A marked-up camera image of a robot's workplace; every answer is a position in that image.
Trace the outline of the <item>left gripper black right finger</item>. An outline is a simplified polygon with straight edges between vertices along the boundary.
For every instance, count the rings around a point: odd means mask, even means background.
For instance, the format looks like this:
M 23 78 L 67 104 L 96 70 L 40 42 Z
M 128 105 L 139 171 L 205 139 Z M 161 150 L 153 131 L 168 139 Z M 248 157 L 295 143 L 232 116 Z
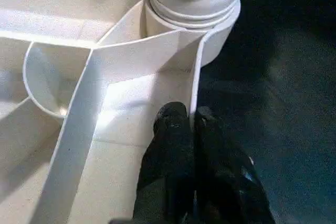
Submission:
M 197 204 L 204 223 L 274 223 L 253 162 L 208 107 L 194 118 Z

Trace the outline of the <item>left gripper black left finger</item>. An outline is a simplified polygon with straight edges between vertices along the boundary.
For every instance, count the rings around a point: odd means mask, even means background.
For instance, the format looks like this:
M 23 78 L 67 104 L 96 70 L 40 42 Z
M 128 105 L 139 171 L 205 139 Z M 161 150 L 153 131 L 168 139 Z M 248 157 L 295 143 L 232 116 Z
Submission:
M 139 223 L 186 223 L 193 211 L 194 141 L 186 107 L 162 106 L 153 139 L 141 162 L 133 219 Z

